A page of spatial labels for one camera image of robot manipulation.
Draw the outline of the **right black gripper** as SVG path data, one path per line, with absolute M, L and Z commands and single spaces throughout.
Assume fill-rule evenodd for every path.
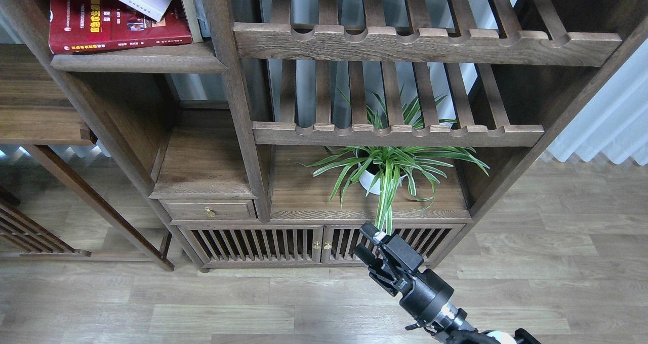
M 423 257 L 399 235 L 387 235 L 369 221 L 359 228 L 359 233 L 373 243 L 382 258 L 362 244 L 354 248 L 354 254 L 367 266 L 371 279 L 387 293 L 402 293 L 399 305 L 416 321 L 407 329 L 449 328 L 455 319 L 451 304 L 454 289 L 431 269 L 419 272 Z

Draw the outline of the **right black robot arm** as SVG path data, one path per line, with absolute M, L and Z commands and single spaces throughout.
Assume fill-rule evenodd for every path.
M 406 330 L 423 328 L 441 343 L 538 343 L 527 330 L 514 335 L 502 331 L 479 332 L 467 321 L 467 312 L 451 303 L 454 289 L 431 269 L 419 271 L 423 257 L 397 234 L 388 235 L 372 222 L 365 222 L 359 232 L 382 254 L 378 258 L 362 244 L 354 254 L 363 261 L 370 277 L 387 293 L 402 293 L 399 305 L 414 317 Z

